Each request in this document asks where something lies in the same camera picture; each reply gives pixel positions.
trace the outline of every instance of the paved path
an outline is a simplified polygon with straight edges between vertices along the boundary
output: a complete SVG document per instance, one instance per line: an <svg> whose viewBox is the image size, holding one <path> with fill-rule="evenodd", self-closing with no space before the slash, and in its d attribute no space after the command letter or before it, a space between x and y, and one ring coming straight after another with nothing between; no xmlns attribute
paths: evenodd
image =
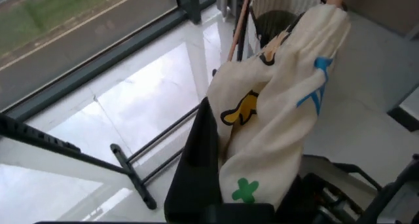
<svg viewBox="0 0 419 224"><path fill-rule="evenodd" d="M6 67L0 66L0 110L175 6L175 0L127 0Z"/></svg>

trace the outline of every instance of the glass pane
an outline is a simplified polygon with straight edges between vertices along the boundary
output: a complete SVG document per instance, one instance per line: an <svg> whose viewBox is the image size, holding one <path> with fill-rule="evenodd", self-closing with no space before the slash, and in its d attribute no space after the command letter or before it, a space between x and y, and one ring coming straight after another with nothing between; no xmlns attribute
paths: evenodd
<svg viewBox="0 0 419 224"><path fill-rule="evenodd" d="M176 0L0 0L0 110L176 6Z"/></svg>

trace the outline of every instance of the white cloth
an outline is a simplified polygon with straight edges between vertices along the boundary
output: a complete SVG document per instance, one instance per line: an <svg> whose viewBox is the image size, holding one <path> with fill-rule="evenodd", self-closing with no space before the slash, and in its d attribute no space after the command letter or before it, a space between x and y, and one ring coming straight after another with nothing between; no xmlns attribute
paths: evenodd
<svg viewBox="0 0 419 224"><path fill-rule="evenodd" d="M318 5L280 47L275 39L262 53L220 67L208 100L217 122L224 202L280 205L297 175L304 138L318 118L333 58L349 28L343 10ZM274 60L262 61L270 51Z"/></svg>

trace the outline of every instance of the lawn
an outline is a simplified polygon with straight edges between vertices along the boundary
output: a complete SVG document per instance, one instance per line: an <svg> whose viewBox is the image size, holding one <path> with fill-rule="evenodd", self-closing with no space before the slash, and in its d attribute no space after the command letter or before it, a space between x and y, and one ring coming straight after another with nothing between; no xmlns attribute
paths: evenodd
<svg viewBox="0 0 419 224"><path fill-rule="evenodd" d="M0 10L0 57L106 0L24 0Z"/></svg>

